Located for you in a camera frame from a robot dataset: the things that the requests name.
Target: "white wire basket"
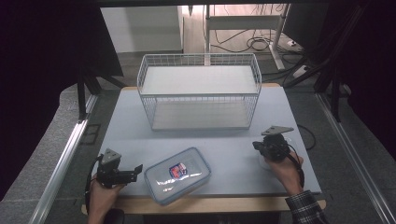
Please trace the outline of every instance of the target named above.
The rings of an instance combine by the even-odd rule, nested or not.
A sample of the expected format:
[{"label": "white wire basket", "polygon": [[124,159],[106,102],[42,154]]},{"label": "white wire basket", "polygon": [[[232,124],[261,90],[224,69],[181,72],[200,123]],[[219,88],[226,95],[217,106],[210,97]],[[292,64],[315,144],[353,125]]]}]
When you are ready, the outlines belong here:
[{"label": "white wire basket", "polygon": [[137,76],[152,130],[248,129],[261,87],[252,53],[150,54]]}]

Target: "light blue board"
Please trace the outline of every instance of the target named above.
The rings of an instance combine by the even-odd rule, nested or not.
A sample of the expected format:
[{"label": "light blue board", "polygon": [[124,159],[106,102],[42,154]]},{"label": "light blue board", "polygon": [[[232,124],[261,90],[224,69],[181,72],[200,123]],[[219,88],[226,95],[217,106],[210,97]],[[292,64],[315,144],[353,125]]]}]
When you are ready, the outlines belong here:
[{"label": "light blue board", "polygon": [[[211,167],[209,181],[191,193],[204,197],[255,196],[285,193],[271,171],[260,166],[259,152],[253,141],[261,141],[261,132],[271,125],[292,127],[284,133],[304,158],[305,189],[321,193],[317,178],[305,150],[286,94],[281,87],[262,88],[249,130],[224,131],[152,131],[137,91],[120,93],[107,133],[100,149],[111,148],[121,154],[119,169],[144,169],[178,152],[197,147]],[[137,182],[126,186],[120,195],[149,196],[143,173]]]}]

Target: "plastic food container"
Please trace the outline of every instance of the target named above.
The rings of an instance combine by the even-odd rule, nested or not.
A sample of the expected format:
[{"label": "plastic food container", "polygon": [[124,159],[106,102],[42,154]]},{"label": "plastic food container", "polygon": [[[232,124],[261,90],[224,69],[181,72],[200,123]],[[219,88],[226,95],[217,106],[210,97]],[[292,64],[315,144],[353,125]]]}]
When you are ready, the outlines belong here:
[{"label": "plastic food container", "polygon": [[196,147],[150,166],[145,179],[156,203],[167,205],[203,185],[211,175],[209,165]]}]

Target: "hand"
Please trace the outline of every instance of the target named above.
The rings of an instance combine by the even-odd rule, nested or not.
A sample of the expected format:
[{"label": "hand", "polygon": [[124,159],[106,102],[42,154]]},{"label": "hand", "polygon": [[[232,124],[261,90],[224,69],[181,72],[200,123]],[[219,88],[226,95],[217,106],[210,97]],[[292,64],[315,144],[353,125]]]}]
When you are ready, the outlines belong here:
[{"label": "hand", "polygon": [[125,185],[116,185],[112,189],[107,189],[96,179],[91,182],[89,224],[101,224],[104,222],[107,212],[113,206],[123,187]]},{"label": "hand", "polygon": [[[294,152],[291,152],[290,155],[297,161],[300,161],[300,164],[303,164],[304,159],[302,157],[297,156]],[[289,196],[299,194],[304,191],[300,185],[300,176],[297,169],[289,158],[285,158],[283,161],[270,161],[265,158],[265,162],[270,165],[277,179],[282,183]]]}]

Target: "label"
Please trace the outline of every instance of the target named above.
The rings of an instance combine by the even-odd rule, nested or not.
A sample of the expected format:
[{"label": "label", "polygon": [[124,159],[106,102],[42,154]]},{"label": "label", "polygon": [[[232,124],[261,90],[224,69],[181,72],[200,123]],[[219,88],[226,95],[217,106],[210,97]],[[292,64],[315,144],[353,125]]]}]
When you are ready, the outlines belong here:
[{"label": "label", "polygon": [[180,162],[169,168],[169,174],[174,179],[181,179],[183,176],[187,174],[187,167],[186,165]]}]

